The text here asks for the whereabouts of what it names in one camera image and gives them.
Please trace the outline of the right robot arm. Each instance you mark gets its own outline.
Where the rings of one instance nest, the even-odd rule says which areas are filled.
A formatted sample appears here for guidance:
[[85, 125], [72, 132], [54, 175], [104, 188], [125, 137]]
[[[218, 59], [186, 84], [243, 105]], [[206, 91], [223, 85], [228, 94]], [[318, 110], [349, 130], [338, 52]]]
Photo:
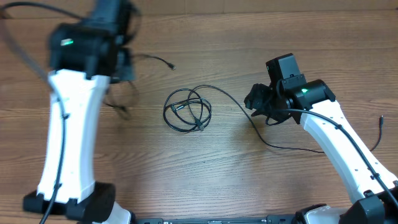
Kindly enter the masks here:
[[335, 94], [322, 80], [306, 81], [293, 54], [266, 63], [271, 82], [255, 84], [244, 99], [266, 124], [292, 118], [321, 147], [342, 179], [352, 205], [320, 203], [293, 215], [268, 216], [268, 223], [397, 223], [397, 176], [386, 169], [356, 134]]

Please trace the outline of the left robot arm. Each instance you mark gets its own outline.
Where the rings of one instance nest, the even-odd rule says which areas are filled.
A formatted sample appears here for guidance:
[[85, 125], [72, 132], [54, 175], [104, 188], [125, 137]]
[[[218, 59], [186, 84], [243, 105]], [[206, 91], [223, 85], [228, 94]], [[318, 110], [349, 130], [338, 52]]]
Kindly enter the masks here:
[[116, 202], [115, 186], [96, 181], [93, 169], [103, 98], [118, 68], [129, 64], [132, 8], [130, 1], [98, 1], [90, 16], [51, 33], [47, 152], [39, 185], [23, 199], [25, 211], [80, 223], [136, 221]]

